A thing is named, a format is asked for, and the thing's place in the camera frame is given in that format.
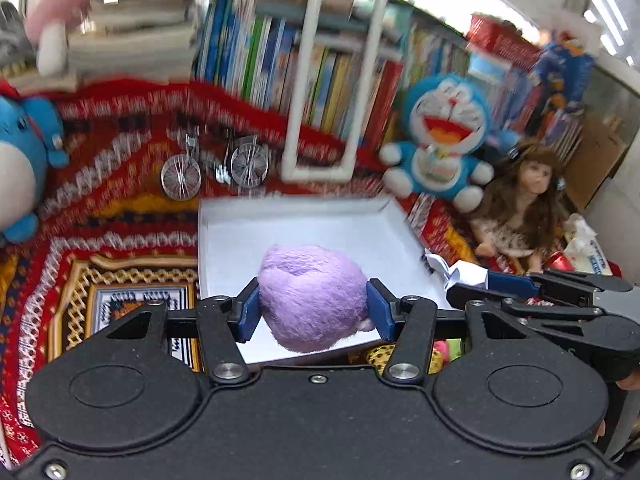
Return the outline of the brown haired doll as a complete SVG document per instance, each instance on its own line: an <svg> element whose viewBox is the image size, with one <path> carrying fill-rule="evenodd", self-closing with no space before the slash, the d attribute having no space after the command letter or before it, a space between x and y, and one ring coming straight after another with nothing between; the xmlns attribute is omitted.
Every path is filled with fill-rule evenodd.
<svg viewBox="0 0 640 480"><path fill-rule="evenodd" d="M535 140L518 142L514 153L470 214L475 253L524 260L528 273L540 273L559 223L562 167L555 151Z"/></svg>

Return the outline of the red plastic basket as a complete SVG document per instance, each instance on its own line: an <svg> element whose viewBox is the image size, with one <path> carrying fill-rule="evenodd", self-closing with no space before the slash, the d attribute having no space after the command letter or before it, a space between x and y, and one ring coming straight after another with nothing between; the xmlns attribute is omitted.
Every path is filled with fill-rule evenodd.
<svg viewBox="0 0 640 480"><path fill-rule="evenodd" d="M481 13L472 14L466 40L470 46L521 70L531 70L541 52L540 47L527 41L511 22Z"/></svg>

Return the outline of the Doraemon plush toy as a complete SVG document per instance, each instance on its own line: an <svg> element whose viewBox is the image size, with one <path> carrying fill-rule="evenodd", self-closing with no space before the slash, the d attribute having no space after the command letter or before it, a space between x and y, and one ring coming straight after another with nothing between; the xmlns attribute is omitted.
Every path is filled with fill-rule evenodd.
<svg viewBox="0 0 640 480"><path fill-rule="evenodd" d="M456 74L426 77L408 89L401 119L408 139L378 151L386 188L398 198L448 200L462 214L477 210L495 177L494 167L473 155L491 127L483 92Z"/></svg>

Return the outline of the row of books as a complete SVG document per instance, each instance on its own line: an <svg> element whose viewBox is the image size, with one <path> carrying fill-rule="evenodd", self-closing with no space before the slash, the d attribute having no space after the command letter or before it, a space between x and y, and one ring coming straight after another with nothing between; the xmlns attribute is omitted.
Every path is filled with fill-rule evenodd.
<svg viewBox="0 0 640 480"><path fill-rule="evenodd" d="M372 10L372 2L361 1L349 15L320 15L304 84L303 126L347 138ZM209 0L194 76L251 106L288 114L303 20L303 8L292 3ZM544 65L549 50L493 16L473 14L470 30L460 34L396 0L385 10L360 142L372 151L385 143L399 93L426 77L472 75L487 84L498 127L516 124L530 88L541 81L548 82L552 103L562 105L573 77Z"/></svg>

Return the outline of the green scrunchie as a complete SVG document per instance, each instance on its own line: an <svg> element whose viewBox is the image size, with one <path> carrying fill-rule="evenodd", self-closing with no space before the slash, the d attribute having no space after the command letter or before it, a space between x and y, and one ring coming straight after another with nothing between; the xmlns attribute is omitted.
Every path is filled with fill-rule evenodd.
<svg viewBox="0 0 640 480"><path fill-rule="evenodd" d="M462 340L461 339L447 339L446 340L446 346L447 346L447 361L448 362L452 362L456 359L459 359L460 356L462 356L463 353L463 349L462 349Z"/></svg>

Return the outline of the red patterned blanket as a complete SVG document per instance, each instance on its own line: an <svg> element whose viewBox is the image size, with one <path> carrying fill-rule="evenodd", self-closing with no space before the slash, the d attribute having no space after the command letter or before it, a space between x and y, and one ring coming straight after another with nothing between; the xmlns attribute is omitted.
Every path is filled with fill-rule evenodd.
<svg viewBox="0 0 640 480"><path fill-rule="evenodd" d="M84 338L90 289L108 284L189 284L200 203L170 200L160 167L178 152L188 122L207 127L204 148L222 132L254 134L282 151L286 120L202 82L114 79L52 102L65 122L70 166L52 170L30 242L1 253L1 421L14 463L39 446L24 401L30 376Z"/></svg>

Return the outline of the pink scrunchie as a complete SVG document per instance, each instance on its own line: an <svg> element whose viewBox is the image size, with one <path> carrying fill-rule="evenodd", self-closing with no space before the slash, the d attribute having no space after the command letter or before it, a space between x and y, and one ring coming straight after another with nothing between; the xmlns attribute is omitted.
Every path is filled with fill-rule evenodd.
<svg viewBox="0 0 640 480"><path fill-rule="evenodd" d="M435 340L433 348L442 357L444 362L448 362L450 360L449 347L446 340Z"/></svg>

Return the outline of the white pvc pipe frame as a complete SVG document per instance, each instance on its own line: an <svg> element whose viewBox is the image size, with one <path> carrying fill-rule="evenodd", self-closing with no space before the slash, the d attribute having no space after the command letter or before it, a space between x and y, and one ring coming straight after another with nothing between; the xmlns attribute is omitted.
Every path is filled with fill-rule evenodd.
<svg viewBox="0 0 640 480"><path fill-rule="evenodd" d="M367 35L363 40L318 33L323 0L307 0L302 36L291 68L295 74L288 107L288 128L280 162L285 182L352 180L360 136L366 128L380 78L380 41L387 0L373 0ZM321 131L331 141L345 142L343 154L329 154L325 167L304 166L298 152L311 145L300 140L303 126Z"/></svg>

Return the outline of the white paper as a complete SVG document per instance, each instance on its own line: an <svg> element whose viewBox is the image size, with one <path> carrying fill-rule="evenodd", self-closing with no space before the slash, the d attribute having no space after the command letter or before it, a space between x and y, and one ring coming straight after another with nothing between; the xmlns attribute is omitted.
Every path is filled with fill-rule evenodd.
<svg viewBox="0 0 640 480"><path fill-rule="evenodd" d="M424 250L423 261L433 272L437 273L444 283L446 292L457 284L486 289L488 286L488 271L475 263L458 260L449 264L442 256Z"/></svg>

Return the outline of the white tissue pack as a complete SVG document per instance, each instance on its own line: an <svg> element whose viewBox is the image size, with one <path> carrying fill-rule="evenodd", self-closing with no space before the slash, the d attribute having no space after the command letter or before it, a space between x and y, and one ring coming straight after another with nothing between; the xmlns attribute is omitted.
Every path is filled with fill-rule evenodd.
<svg viewBox="0 0 640 480"><path fill-rule="evenodd" d="M597 233L581 214L571 214L563 224L566 246L563 254L575 271L612 275L612 270L598 243Z"/></svg>

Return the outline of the pink plush toy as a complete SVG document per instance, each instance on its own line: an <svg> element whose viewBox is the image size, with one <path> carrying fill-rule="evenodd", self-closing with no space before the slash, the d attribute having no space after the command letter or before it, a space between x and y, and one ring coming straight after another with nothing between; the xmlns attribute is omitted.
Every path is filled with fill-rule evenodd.
<svg viewBox="0 0 640 480"><path fill-rule="evenodd" d="M67 67L67 33L77 28L90 0L39 0L24 23L27 39L36 50L40 76L52 77Z"/></svg>

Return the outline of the stack of books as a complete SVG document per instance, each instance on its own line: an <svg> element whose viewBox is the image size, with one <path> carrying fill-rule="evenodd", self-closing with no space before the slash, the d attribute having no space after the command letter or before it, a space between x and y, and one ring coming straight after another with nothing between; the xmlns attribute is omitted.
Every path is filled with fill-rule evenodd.
<svg viewBox="0 0 640 480"><path fill-rule="evenodd" d="M25 32L26 14L1 5L1 69L36 72L32 86L77 86L115 76L166 81L189 78L196 51L195 0L90 0L80 25L67 33L67 67L40 76Z"/></svg>

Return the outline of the blue round plush toy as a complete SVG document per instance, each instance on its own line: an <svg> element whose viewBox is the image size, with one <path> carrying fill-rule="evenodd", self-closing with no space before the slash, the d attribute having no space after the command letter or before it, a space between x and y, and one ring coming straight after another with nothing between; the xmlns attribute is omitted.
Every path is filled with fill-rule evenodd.
<svg viewBox="0 0 640 480"><path fill-rule="evenodd" d="M1 84L1 235L12 244L35 235L50 167L64 168L64 129L55 107L41 96L23 98Z"/></svg>

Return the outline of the purple plush toy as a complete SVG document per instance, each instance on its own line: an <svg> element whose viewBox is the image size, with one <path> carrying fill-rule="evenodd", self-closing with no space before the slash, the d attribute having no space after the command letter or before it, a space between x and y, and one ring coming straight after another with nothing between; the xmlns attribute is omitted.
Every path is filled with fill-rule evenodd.
<svg viewBox="0 0 640 480"><path fill-rule="evenodd" d="M273 245L262 257L258 286L262 317L284 348L322 351L374 330L368 279L342 252L317 245Z"/></svg>

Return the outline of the miniature metal bicycle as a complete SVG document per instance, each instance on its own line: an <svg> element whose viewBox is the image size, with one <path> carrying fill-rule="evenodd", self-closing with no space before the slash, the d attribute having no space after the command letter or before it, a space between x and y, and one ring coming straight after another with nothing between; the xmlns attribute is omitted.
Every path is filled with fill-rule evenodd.
<svg viewBox="0 0 640 480"><path fill-rule="evenodd" d="M270 149L258 141L258 136L222 128L221 156L204 148L203 141L209 138L206 127L177 132L182 151L170 156L160 170L160 187L171 200L192 200L204 188L206 177L240 190L259 188L267 179Z"/></svg>

